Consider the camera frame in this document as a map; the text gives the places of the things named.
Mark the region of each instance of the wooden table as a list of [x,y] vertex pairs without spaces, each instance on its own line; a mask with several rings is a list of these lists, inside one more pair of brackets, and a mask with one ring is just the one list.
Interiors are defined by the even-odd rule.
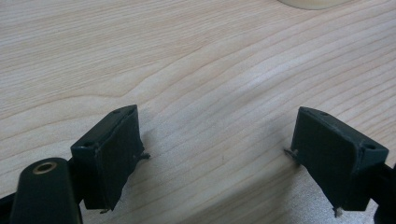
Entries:
[[373,222],[374,203],[335,219],[282,150],[301,105],[394,148],[393,0],[2,1],[0,61],[0,197],[136,104],[152,159],[113,212],[83,209],[85,223]]

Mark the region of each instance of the metal terminal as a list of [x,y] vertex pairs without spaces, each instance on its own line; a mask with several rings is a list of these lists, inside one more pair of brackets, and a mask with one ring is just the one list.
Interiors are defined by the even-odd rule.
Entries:
[[43,163],[37,165],[37,167],[35,167],[35,169],[33,170],[33,174],[43,175],[43,174],[48,173],[48,172],[52,171],[53,169],[55,169],[56,166],[57,166],[57,163],[55,161],[43,162]]

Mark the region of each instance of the light wood surface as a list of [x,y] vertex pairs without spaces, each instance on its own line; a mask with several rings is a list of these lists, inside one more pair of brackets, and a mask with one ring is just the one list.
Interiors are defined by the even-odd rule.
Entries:
[[388,147],[393,165],[395,49],[394,0],[2,1],[0,197],[136,104],[152,158],[115,211],[83,208],[85,223],[373,223],[374,203],[335,219],[282,150],[304,105]]

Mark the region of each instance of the wood grain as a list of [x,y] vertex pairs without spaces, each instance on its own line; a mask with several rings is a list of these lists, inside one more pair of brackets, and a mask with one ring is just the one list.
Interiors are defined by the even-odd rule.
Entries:
[[137,104],[150,161],[85,223],[372,223],[335,219],[282,149],[300,105],[396,145],[396,2],[320,11],[275,0],[2,1],[0,197],[21,170]]

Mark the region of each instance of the hole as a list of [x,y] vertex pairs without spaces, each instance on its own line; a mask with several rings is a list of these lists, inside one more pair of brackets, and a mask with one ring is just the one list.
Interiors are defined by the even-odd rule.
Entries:
[[93,146],[93,142],[84,143],[84,147],[91,147],[91,146]]
[[363,145],[364,147],[367,147],[367,148],[370,148],[370,149],[376,149],[376,147],[374,146],[374,145],[371,145],[371,144],[364,144]]
[[55,169],[56,165],[57,165],[57,163],[54,161],[43,162],[43,163],[37,165],[37,167],[35,167],[35,169],[33,170],[33,174],[43,175],[43,174],[48,173],[49,171]]

